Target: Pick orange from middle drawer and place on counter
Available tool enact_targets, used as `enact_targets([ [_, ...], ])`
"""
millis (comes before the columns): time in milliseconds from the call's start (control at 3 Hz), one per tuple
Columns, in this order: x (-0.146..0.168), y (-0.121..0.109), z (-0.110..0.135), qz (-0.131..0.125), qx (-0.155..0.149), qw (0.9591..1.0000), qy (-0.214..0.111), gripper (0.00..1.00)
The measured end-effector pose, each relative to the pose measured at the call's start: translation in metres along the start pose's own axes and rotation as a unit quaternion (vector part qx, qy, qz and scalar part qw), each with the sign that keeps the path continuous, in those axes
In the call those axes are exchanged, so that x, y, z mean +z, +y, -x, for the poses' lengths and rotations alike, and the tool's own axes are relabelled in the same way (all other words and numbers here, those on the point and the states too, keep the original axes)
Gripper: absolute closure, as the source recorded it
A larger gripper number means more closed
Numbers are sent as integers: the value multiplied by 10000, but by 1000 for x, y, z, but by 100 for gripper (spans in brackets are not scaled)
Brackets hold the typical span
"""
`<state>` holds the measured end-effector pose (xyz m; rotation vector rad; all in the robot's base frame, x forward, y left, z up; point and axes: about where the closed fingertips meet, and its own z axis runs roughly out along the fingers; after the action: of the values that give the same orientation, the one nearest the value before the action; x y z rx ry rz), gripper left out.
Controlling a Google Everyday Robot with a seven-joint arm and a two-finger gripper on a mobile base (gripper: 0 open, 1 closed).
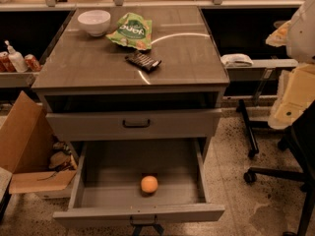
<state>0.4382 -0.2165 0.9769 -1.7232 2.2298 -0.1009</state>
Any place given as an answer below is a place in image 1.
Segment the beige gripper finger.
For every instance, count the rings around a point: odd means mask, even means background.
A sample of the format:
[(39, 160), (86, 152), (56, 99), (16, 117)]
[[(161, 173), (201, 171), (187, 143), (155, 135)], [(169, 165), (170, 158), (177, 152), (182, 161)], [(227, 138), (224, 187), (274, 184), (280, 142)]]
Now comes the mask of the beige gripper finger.
[(276, 130), (288, 127), (314, 100), (314, 64), (300, 64), (290, 72), (282, 71), (268, 125)]
[(267, 37), (266, 43), (274, 47), (286, 46), (286, 37), (289, 26), (290, 21), (284, 22)]

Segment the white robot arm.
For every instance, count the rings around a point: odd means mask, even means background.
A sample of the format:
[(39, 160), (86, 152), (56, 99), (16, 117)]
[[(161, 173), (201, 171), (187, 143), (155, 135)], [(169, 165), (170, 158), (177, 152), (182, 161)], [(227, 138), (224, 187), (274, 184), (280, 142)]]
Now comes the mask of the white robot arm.
[(268, 125), (284, 129), (291, 125), (315, 100), (315, 0), (305, 2), (270, 34), (266, 43), (284, 46), (288, 57), (298, 65), (291, 71), (283, 71)]

